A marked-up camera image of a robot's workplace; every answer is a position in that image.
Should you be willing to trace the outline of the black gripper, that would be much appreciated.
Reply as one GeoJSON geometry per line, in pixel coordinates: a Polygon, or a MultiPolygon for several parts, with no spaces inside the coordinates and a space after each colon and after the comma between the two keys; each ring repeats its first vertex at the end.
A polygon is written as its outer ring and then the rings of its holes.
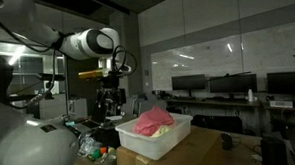
{"type": "Polygon", "coordinates": [[[119,88],[119,78],[117,76],[107,76],[99,81],[102,85],[97,91],[95,101],[96,118],[120,116],[122,105],[126,103],[126,93],[124,89],[119,88]]]}

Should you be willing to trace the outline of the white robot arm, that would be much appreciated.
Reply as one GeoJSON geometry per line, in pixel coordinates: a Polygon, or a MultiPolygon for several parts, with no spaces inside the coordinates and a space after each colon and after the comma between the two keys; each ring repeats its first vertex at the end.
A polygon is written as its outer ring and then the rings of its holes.
{"type": "MultiPolygon", "coordinates": [[[[75,60],[113,54],[118,33],[107,27],[65,35],[41,23],[34,0],[0,0],[0,28],[25,37],[75,60]]],[[[0,60],[0,165],[73,165],[78,139],[65,126],[31,118],[6,101],[11,67],[0,60]]]]}

